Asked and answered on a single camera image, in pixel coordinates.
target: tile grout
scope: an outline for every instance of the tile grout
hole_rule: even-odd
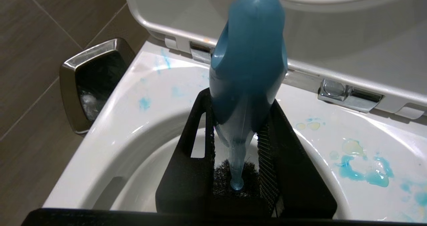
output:
[[[69,35],[69,33],[67,31],[65,31],[65,29],[63,29],[61,27],[61,25],[54,19],[52,18],[52,16],[50,16],[50,14],[36,1],[36,0],[32,0],[50,19],[52,19],[52,21],[79,47],[79,49],[83,50],[83,48],[73,39],[72,36]]]
[[[15,121],[12,126],[3,134],[3,136],[0,138],[0,141],[3,141],[4,138],[12,131],[13,128],[31,111],[31,109],[38,103],[38,101],[41,100],[41,98],[49,91],[50,88],[59,80],[59,76],[56,77],[56,79],[46,88],[46,90],[30,105],[30,107],[27,108],[27,110]]]
[[[116,18],[116,16],[122,12],[122,10],[126,7],[128,3],[125,3],[114,15],[113,17],[102,27],[102,29],[93,37],[93,39],[84,47],[87,48],[101,33],[104,29]]]

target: black holder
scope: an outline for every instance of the black holder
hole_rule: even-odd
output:
[[[28,214],[22,226],[426,226],[384,221],[290,219],[265,217],[200,217],[199,215],[88,209],[40,208]]]
[[[191,158],[200,118],[205,112],[205,155],[202,159]],[[207,88],[198,94],[157,188],[155,198],[159,213],[332,218],[337,203],[277,101],[274,101],[265,125],[257,132],[259,198],[213,194],[214,124]]]

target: chrome hinge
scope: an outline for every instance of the chrome hinge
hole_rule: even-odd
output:
[[[333,80],[323,79],[317,98],[349,109],[368,113],[377,106],[382,97],[380,94],[343,85]]]
[[[202,63],[210,64],[210,59],[214,48],[190,42],[189,50],[191,52],[192,59]]]

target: toilet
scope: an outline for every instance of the toilet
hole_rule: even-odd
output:
[[[156,212],[232,1],[127,0],[151,38],[44,208]],[[337,201],[334,218],[427,223],[427,0],[281,1],[289,70],[276,100]],[[194,145],[203,157],[203,119]]]

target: toilet rim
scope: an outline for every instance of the toilet rim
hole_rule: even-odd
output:
[[[191,60],[177,57],[162,47],[154,53],[144,51],[143,48],[106,103],[105,109],[99,114],[44,207],[92,208],[101,194],[102,190],[99,189],[103,189],[120,171],[116,168],[117,162],[120,162],[120,155],[123,155],[126,147],[130,147],[131,142],[138,141],[142,134],[149,132],[154,126],[167,124],[173,117],[185,121],[192,106],[191,100],[195,99],[200,90],[208,86],[208,67],[189,62]],[[150,93],[147,88],[154,88],[154,91]],[[283,88],[279,91],[278,101],[280,98],[283,99],[289,90],[300,90],[292,89],[290,86],[283,86]],[[144,102],[140,104],[139,99],[143,98],[150,102],[148,106]],[[279,102],[279,104],[286,113],[285,102]],[[301,132],[297,134],[300,138],[305,138]],[[155,149],[148,150],[146,156],[154,152],[153,150]],[[314,146],[306,150],[311,150],[308,152],[311,153],[311,157],[313,153],[319,153]],[[320,156],[312,160],[323,163],[327,159],[325,156]],[[344,185],[348,183],[347,179],[339,178],[336,173],[332,176],[339,183]],[[347,198],[343,196],[337,200],[346,202]],[[349,219],[357,218],[352,213],[348,215]]]

